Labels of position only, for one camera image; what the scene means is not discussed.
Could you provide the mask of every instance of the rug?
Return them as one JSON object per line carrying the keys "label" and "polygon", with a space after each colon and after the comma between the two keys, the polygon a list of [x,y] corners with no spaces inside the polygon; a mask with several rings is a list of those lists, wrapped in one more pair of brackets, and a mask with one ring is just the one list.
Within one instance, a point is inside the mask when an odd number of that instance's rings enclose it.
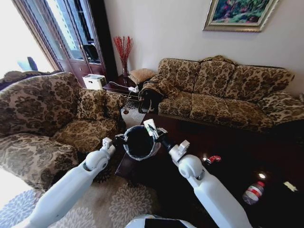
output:
{"label": "rug", "polygon": [[[139,125],[144,114],[137,111],[138,102],[128,101],[122,111],[127,128]],[[157,214],[160,206],[153,189],[143,185],[127,186],[127,181],[114,173],[122,155],[116,155],[96,177],[94,183],[74,207],[52,228],[122,228],[141,214]],[[38,197],[34,190],[24,191],[0,209],[0,228],[10,228],[33,211]]]}

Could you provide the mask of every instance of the white robotic arm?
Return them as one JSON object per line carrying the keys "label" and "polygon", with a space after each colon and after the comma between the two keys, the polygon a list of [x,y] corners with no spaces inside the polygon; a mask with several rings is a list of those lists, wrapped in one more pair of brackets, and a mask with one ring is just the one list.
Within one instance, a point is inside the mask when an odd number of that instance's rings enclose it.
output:
{"label": "white robotic arm", "polygon": [[169,150],[180,174],[188,180],[194,193],[220,228],[251,228],[247,214],[226,187],[194,155],[185,155],[190,143],[185,140]]}
{"label": "white robotic arm", "polygon": [[[162,128],[159,130],[163,135],[167,133]],[[191,184],[196,197],[220,228],[251,228],[244,209],[225,186],[203,167],[198,157],[185,155],[190,145],[188,141],[175,145],[159,137],[156,129],[153,131],[154,138],[167,149],[180,174]],[[114,152],[112,140],[104,138],[102,148],[89,153],[80,165],[68,171],[40,198],[33,213],[16,227],[46,228],[60,220],[107,166]],[[142,219],[134,219],[127,228],[142,227],[142,223]]]}
{"label": "white robotic arm", "polygon": [[89,153],[80,165],[69,170],[39,199],[33,213],[16,227],[46,228],[64,217],[107,166],[114,152],[112,140],[104,138],[102,148]]}

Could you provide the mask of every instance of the framed painting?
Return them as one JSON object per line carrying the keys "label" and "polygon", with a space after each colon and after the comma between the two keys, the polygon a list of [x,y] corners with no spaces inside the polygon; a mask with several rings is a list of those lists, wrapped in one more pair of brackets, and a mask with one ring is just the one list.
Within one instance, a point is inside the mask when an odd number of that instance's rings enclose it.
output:
{"label": "framed painting", "polygon": [[204,30],[260,32],[280,0],[212,0]]}

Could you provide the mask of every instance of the plastic bottle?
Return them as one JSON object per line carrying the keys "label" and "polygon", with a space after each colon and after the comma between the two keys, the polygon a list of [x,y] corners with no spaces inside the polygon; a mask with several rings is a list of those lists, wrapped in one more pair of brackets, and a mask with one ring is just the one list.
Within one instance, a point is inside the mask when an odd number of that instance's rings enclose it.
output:
{"label": "plastic bottle", "polygon": [[261,181],[250,185],[249,188],[243,194],[243,200],[249,205],[255,204],[262,196],[264,192],[264,186],[265,184]]}

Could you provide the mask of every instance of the wall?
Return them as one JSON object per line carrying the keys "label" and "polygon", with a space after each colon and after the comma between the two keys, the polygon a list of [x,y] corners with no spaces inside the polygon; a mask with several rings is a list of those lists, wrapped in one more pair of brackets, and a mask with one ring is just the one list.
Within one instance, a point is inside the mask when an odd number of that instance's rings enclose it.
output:
{"label": "wall", "polygon": [[286,67],[296,74],[287,90],[304,91],[303,0],[281,0],[261,33],[202,31],[210,0],[104,1],[111,36],[134,39],[131,70],[157,71],[165,57],[198,60],[221,54],[243,64]]}

